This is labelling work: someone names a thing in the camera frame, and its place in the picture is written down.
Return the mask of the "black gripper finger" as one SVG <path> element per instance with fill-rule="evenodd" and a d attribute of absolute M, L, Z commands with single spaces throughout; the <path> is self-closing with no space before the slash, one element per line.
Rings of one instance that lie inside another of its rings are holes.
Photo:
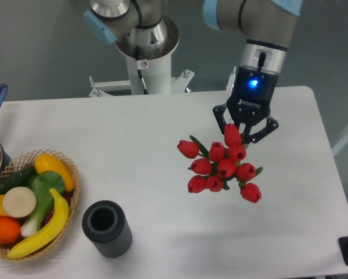
<path fill-rule="evenodd" d="M 226 103 L 216 105 L 212 110 L 222 135 L 225 134 L 225 126 L 227 124 L 234 124 L 234 120 L 232 118 L 230 118 L 229 121 L 226 121 L 226 119 L 224 117 L 224 113 L 227 110 L 228 110 L 228 107 L 227 107 Z"/>
<path fill-rule="evenodd" d="M 245 129 L 243 131 L 243 144 L 256 144 L 279 127 L 278 121 L 271 115 L 269 115 L 266 117 L 266 126 L 262 128 L 260 131 L 254 134 L 250 134 L 251 128 L 253 127 L 252 120 L 254 120 L 254 117 L 255 115 L 251 115 L 249 121 L 245 125 Z"/>

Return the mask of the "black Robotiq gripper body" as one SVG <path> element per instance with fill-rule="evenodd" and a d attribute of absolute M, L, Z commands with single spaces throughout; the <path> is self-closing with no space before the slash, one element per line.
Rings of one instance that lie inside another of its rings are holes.
<path fill-rule="evenodd" d="M 270 115 L 276 74 L 239 67 L 227 108 L 236 126 L 253 127 Z"/>

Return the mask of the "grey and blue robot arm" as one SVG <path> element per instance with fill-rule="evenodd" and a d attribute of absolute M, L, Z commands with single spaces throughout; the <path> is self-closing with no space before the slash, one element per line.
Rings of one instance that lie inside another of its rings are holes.
<path fill-rule="evenodd" d="M 247 38 L 242 58 L 228 82 L 231 96 L 213 108 L 220 130 L 229 111 L 243 127 L 244 145 L 257 143 L 278 128 L 270 103 L 281 72 L 301 1 L 205 1 L 206 24 L 238 31 Z M 171 55 L 179 42 L 175 23 L 162 12 L 161 1 L 91 1 L 84 12 L 90 30 L 105 44 L 116 44 L 125 56 L 134 95 L 169 94 Z"/>

